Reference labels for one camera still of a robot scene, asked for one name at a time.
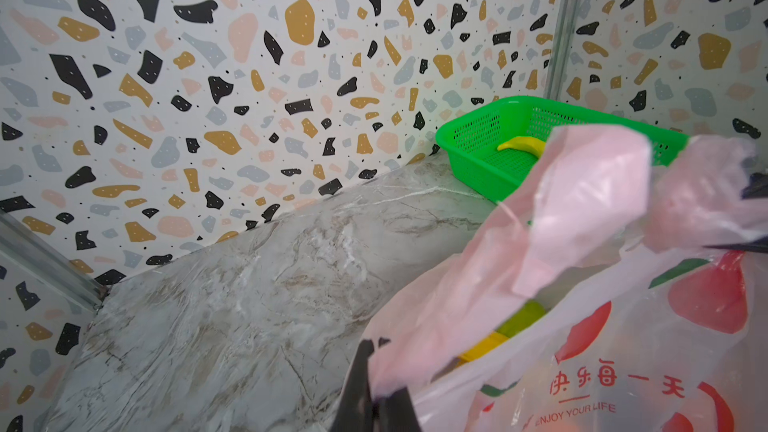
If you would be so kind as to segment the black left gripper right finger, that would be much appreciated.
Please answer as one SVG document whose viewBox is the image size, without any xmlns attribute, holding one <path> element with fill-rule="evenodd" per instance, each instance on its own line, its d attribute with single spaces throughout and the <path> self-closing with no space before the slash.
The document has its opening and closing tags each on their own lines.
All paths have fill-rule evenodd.
<svg viewBox="0 0 768 432">
<path fill-rule="evenodd" d="M 422 431 L 407 387 L 374 402 L 374 430 L 376 432 Z"/>
</svg>

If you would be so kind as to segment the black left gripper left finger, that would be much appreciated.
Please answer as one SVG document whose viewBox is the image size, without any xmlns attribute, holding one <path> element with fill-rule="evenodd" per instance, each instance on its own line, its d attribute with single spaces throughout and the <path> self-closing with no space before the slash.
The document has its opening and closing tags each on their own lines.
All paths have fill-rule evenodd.
<svg viewBox="0 0 768 432">
<path fill-rule="evenodd" d="M 374 430 L 374 408 L 368 382 L 368 360 L 374 350 L 374 343 L 370 339 L 359 343 L 330 432 Z"/>
</svg>

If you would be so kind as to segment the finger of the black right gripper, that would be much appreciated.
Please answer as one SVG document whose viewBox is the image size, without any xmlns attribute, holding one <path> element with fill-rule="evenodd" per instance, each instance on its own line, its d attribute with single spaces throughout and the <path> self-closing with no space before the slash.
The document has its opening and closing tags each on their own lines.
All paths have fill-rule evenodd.
<svg viewBox="0 0 768 432">
<path fill-rule="evenodd" d="M 756 172 L 741 192 L 741 202 L 736 207 L 740 221 L 740 242 L 729 239 L 727 243 L 708 245 L 709 249 L 767 253 L 767 174 Z"/>
</svg>

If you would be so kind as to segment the pink plastic bag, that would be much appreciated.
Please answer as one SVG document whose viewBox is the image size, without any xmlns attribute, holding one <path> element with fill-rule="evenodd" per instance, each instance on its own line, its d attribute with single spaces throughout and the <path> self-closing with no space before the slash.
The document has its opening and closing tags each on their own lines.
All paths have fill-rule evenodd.
<svg viewBox="0 0 768 432">
<path fill-rule="evenodd" d="M 458 254 L 369 322 L 375 399 L 425 431 L 763 431 L 767 257 L 740 242 L 750 141 L 690 139 L 668 166 L 629 128 L 556 129 Z M 459 355 L 535 300 L 547 313 Z"/>
</svg>

